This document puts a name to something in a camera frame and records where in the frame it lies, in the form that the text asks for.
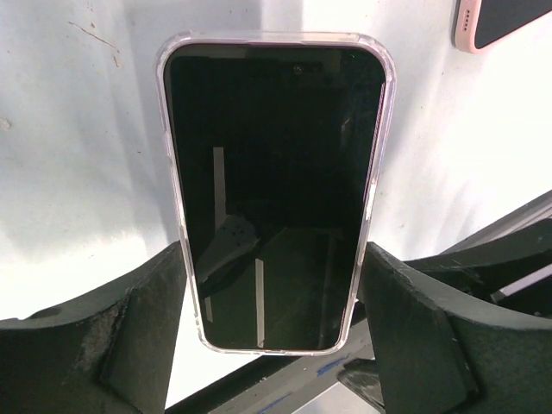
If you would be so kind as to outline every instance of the phone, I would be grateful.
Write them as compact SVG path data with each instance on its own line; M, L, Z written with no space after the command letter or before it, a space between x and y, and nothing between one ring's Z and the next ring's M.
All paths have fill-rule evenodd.
M394 66L358 35L270 36L161 55L181 241L205 345L327 354L352 317Z
M550 11L552 0L460 0L455 46L481 53Z

